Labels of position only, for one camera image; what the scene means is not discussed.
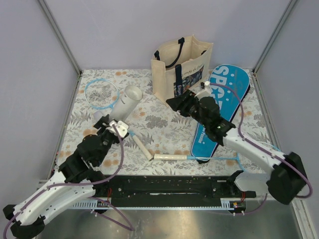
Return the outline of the clear plastic tube cap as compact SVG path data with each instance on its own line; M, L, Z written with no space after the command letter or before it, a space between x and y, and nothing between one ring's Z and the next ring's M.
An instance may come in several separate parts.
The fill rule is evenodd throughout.
M93 117L95 122L98 122L100 120L101 117L103 117L103 113L101 111L96 111L95 113L93 113Z

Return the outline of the white shuttlecock tube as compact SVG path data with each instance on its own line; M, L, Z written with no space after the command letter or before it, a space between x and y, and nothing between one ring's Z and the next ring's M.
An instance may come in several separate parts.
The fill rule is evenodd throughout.
M124 89L124 92L113 107L109 115L109 119L125 121L142 98L143 93L138 87L134 85L127 85Z

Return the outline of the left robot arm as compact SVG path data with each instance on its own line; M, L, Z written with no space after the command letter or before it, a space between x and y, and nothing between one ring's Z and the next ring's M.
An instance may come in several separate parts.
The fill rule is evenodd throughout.
M113 144L123 147L129 126L105 116L95 123L94 128L97 133L85 136L43 186L20 204L4 207L8 223L3 238L7 237L7 231L11 231L17 239L32 239L77 201L107 194L108 182L120 170L105 176L94 168L102 164Z

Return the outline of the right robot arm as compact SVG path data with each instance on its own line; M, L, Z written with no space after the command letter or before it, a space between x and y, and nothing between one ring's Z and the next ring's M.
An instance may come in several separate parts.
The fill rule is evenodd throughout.
M199 97L187 90L181 96L168 99L166 103L181 116L192 117L200 123L211 141L235 150L265 171L260 179L253 174L240 173L227 184L230 196L238 197L244 191L261 190L288 205L307 184L308 178L298 154L271 150L243 135L239 127L221 116L214 98Z

